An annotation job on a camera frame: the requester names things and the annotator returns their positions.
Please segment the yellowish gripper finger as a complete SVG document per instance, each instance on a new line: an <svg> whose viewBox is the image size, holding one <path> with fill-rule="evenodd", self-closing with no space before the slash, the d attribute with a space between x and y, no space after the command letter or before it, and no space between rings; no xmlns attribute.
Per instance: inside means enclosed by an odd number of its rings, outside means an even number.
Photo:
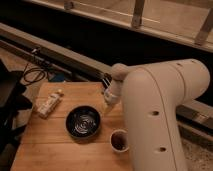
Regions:
<svg viewBox="0 0 213 171"><path fill-rule="evenodd" d="M112 111L112 109L113 109L113 105L107 104L104 110L104 115L109 114Z"/></svg>

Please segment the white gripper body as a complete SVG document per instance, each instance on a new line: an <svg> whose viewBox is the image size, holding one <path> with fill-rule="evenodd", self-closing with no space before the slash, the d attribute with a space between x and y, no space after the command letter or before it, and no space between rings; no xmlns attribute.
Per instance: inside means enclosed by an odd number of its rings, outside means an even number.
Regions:
<svg viewBox="0 0 213 171"><path fill-rule="evenodd" d="M115 105L120 101L122 85L122 81L111 81L109 87L104 91L104 100L107 105Z"/></svg>

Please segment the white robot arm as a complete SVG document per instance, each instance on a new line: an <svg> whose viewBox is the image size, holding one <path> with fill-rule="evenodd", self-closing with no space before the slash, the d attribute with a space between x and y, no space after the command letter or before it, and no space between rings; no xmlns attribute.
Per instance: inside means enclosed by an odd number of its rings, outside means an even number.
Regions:
<svg viewBox="0 0 213 171"><path fill-rule="evenodd" d="M134 171L188 171L176 107L201 96L210 83L196 59L111 67L107 104L122 104Z"/></svg>

